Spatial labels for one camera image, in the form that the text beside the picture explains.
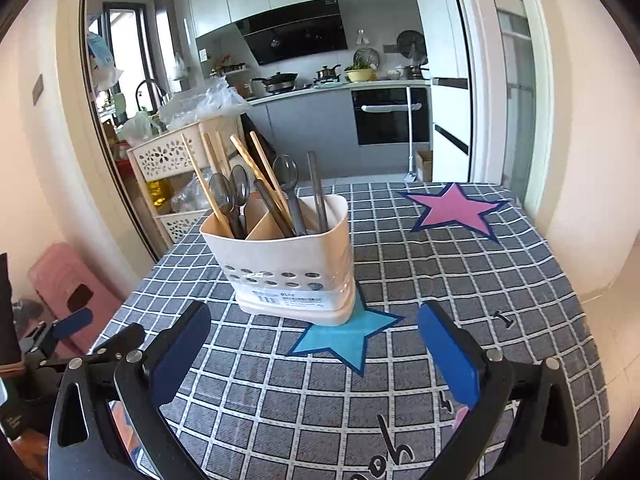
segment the silver rivet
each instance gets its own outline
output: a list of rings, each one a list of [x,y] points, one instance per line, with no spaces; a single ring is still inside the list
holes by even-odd
[[[127,354],[127,363],[137,363],[142,359],[142,352],[140,350],[132,350]]]
[[[502,350],[499,348],[489,348],[486,351],[486,358],[492,363],[499,363],[502,361]]]
[[[82,366],[82,359],[79,357],[74,357],[69,361],[69,368],[72,370],[78,370],[79,367]]]
[[[554,359],[553,357],[547,357],[545,359],[545,365],[552,370],[558,370],[560,367],[560,361],[558,359]]]

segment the mop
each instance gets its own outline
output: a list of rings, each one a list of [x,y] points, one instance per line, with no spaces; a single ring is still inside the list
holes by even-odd
[[[409,115],[409,172],[404,178],[405,182],[415,182],[417,177],[414,171],[414,118],[412,117],[411,87],[406,88],[406,111]]]

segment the cardboard box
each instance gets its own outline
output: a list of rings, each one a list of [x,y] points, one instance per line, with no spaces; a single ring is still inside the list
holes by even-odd
[[[433,151],[417,150],[415,152],[415,169],[418,180],[421,182],[431,182],[433,175]]]

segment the countertop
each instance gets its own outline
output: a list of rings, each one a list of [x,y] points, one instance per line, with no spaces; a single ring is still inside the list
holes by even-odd
[[[471,198],[510,201],[486,216],[498,242],[457,226],[410,232],[422,208],[396,192],[434,194],[441,184],[326,190],[350,203],[355,277],[367,307],[404,317],[368,340],[362,377],[327,352],[288,355],[307,323],[240,310],[199,233],[204,218],[162,257],[97,343],[132,322],[144,326],[149,343],[191,301],[206,302],[212,317],[207,342],[175,399],[161,407],[202,468],[236,480],[367,475],[371,457],[386,456],[376,422],[382,414],[391,441],[408,444],[414,455],[405,455],[386,478],[417,479],[453,434],[460,407],[417,331],[418,306],[435,299],[484,348],[499,347],[510,360],[529,363],[558,356],[572,390],[584,467],[608,441],[609,418],[598,352],[580,303],[511,191],[462,187]],[[509,404],[480,474],[493,466],[514,413]],[[153,471],[143,452],[134,459]]]
[[[271,101],[278,101],[280,99],[289,99],[291,97],[299,97],[318,92],[329,92],[331,90],[366,90],[373,88],[404,88],[406,86],[425,87],[431,86],[430,79],[397,79],[397,80],[384,80],[384,81],[365,81],[363,83],[344,83],[340,86],[330,86],[328,88],[314,87],[304,90],[293,90],[291,92],[285,92],[284,94],[269,95],[267,97],[260,97],[258,99],[252,99],[249,102],[252,105],[261,105]]]

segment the kitchen backsplash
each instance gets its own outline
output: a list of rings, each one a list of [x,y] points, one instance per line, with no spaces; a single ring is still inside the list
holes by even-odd
[[[198,49],[206,48],[213,59],[231,54],[230,62],[247,63],[253,70],[253,77],[269,77],[276,72],[297,73],[296,86],[301,88],[312,83],[317,76],[316,72],[324,65],[332,67],[339,63],[341,67],[337,73],[342,74],[344,69],[353,62],[353,53],[360,47],[356,44],[358,30],[363,29],[369,40],[368,46],[373,47],[380,54],[378,76],[386,76],[389,69],[399,64],[408,65],[409,61],[400,54],[385,54],[383,45],[395,44],[398,34],[403,30],[422,32],[416,0],[338,0],[338,4],[348,50],[323,52],[259,66],[233,23],[198,38],[196,40]],[[213,61],[203,63],[202,66],[207,72],[204,76],[207,77],[213,67]],[[254,92],[258,96],[264,95],[264,88],[260,83],[254,83]]]

